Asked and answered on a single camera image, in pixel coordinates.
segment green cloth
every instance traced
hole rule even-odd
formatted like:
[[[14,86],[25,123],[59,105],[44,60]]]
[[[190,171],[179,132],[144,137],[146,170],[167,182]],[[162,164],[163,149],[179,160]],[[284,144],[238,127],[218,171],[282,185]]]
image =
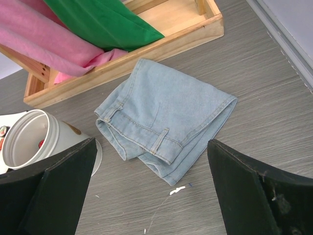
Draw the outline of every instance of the green cloth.
[[[120,0],[44,0],[74,34],[104,50],[136,50],[164,36]]]

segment pink fabric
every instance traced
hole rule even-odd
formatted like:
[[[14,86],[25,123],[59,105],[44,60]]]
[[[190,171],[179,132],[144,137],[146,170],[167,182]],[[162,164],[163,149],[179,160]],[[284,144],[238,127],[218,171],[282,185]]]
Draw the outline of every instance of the pink fabric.
[[[102,62],[126,53],[122,50],[104,53],[79,38],[61,26],[42,3],[36,10],[32,8],[41,1],[0,0],[0,44],[69,75],[60,75],[59,82],[82,76]]]

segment white cylindrical container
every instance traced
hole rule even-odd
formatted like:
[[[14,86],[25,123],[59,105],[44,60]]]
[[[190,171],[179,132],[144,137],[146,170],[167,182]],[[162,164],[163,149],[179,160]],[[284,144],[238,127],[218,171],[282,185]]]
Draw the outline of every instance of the white cylindrical container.
[[[77,128],[57,120],[42,110],[31,110],[21,117],[4,139],[2,155],[11,169],[19,169],[60,153],[89,138]],[[102,148],[97,141],[97,157],[92,175],[102,160]]]

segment denim shorts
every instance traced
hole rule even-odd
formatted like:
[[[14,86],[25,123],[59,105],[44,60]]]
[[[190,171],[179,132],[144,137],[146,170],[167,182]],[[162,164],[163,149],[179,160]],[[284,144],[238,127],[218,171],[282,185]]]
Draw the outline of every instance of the denim shorts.
[[[173,186],[214,138],[237,98],[182,72],[140,59],[95,110],[123,160],[139,158]]]

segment wooden tray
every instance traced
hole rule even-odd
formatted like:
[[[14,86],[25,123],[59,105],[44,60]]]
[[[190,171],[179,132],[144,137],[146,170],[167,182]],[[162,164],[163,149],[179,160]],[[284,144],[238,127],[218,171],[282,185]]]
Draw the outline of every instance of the wooden tray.
[[[165,38],[128,53],[82,77],[54,85],[57,71],[7,47],[0,51],[29,71],[24,102],[44,108],[132,72],[139,58],[161,61],[224,35],[214,0],[127,0],[125,5]]]

